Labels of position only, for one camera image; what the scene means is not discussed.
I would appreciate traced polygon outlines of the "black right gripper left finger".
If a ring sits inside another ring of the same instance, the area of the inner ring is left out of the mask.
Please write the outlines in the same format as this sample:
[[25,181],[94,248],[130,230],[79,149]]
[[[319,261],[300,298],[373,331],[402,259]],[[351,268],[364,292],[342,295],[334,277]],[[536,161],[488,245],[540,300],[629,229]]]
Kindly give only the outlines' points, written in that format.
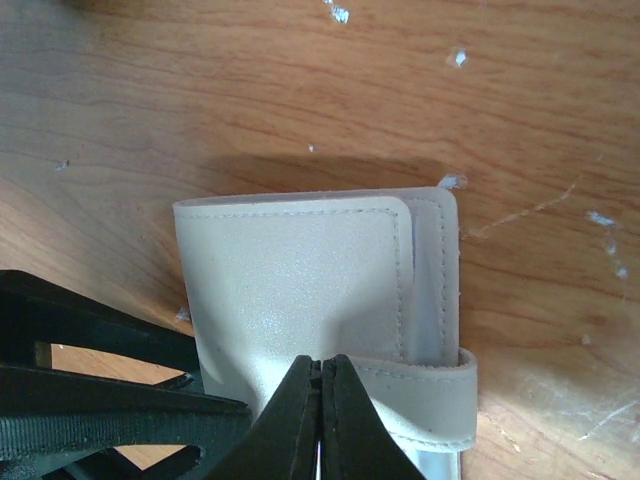
[[243,440],[210,479],[314,479],[321,434],[321,363],[296,357]]

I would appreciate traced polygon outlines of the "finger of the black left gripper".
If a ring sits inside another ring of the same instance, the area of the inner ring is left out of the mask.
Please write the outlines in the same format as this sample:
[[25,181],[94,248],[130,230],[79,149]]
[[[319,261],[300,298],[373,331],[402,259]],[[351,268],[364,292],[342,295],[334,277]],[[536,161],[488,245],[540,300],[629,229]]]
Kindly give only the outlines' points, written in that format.
[[3,365],[4,479],[204,479],[251,426],[246,404],[161,385]]
[[121,355],[180,371],[165,383],[198,390],[195,339],[116,310],[20,270],[1,272],[1,361],[51,365],[63,344]]

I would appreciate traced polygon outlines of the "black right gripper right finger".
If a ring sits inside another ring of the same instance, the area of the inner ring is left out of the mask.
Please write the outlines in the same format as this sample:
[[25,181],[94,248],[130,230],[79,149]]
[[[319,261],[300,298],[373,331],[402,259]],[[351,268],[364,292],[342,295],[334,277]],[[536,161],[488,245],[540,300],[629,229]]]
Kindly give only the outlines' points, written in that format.
[[384,427],[353,364],[322,365],[322,479],[422,479]]

